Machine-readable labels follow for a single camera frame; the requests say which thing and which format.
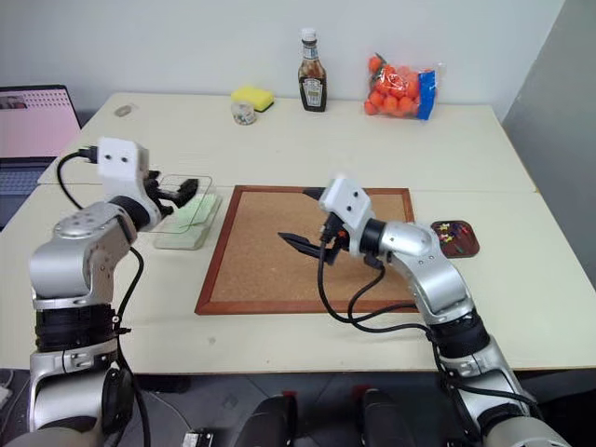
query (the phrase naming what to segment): laptop screen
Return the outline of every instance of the laptop screen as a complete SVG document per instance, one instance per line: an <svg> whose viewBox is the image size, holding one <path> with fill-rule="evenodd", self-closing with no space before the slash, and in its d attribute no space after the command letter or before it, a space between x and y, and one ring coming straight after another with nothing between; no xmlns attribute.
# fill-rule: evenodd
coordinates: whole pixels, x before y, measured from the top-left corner
<svg viewBox="0 0 596 447"><path fill-rule="evenodd" d="M79 129L65 86L0 88L0 158L58 156Z"/></svg>

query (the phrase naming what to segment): wooden frame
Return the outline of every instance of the wooden frame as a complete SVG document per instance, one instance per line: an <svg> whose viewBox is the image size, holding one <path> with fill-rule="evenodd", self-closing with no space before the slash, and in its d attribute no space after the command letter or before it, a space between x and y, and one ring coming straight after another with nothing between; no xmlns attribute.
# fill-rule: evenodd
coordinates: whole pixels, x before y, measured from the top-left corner
<svg viewBox="0 0 596 447"><path fill-rule="evenodd" d="M282 314L282 313L321 313L324 308L319 301L243 301L243 302L213 302L211 295L215 288L218 273L222 261L224 260L225 249L228 239L232 233L232 227L236 218L238 206L242 194L245 192L286 192L286 193L302 193L304 190L300 186L253 186L253 185L237 185L230 199L230 204L223 220L223 226L215 252L211 258L210 266L203 282L203 288L199 294L196 302L195 313L198 315L225 315L225 314ZM413 222L412 200L410 198L410 190L407 188L366 188L366 192L370 195L400 195L403 200L404 214L407 222ZM375 300L370 302L359 303L359 312L372 312L381 307L394 305L396 303L412 303L413 301L388 301ZM334 306L346 305L346 301L335 302L331 301ZM404 308L399 312L416 312L415 309Z"/></svg>

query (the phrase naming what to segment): laptop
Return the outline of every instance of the laptop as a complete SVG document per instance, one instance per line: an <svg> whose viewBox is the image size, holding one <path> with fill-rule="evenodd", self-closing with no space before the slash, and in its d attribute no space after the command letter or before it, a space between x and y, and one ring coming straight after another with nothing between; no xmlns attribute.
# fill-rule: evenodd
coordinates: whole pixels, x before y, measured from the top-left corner
<svg viewBox="0 0 596 447"><path fill-rule="evenodd" d="M79 130L65 86L0 88L0 229Z"/></svg>

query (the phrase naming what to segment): gray floor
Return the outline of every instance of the gray floor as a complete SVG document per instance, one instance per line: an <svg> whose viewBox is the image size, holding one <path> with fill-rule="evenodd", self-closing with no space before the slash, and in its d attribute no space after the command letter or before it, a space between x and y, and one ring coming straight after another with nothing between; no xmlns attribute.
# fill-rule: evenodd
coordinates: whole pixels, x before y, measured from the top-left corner
<svg viewBox="0 0 596 447"><path fill-rule="evenodd" d="M531 377L523 374L522 385L539 401L596 388L596 370L556 372ZM29 373L17 371L11 389L19 392ZM233 446L239 430L264 399L284 391L296 393L300 439L297 447L358 447L355 428L354 389L373 386L384 390L402 405L404 418L417 446L444 446L448 437L461 437L451 402L442 394L434 373L351 372L193 376L182 394L160 393L174 405L192 427L215 430L214 447ZM162 402L145 394L152 444L179 447L185 427L181 419ZM26 430L27 393L23 392L13 411L2 441L8 442ZM5 420L7 407L0 412ZM120 446L142 446L141 421L136 410Z"/></svg>

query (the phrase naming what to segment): corkboard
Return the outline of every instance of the corkboard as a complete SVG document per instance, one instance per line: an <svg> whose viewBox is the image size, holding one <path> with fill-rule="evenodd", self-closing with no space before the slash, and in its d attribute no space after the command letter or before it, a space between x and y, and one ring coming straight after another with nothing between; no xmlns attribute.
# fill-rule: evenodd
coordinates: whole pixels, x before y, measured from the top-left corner
<svg viewBox="0 0 596 447"><path fill-rule="evenodd" d="M318 244L326 214L301 187L236 186L215 252L196 303L199 315L325 312L317 289L318 260L288 245L278 232L294 233ZM380 220L413 220L407 189L368 189ZM333 307L345 312L354 293L378 272L361 258L340 252L325 268L325 291ZM411 303L406 283L392 268L359 299L357 312Z"/></svg>

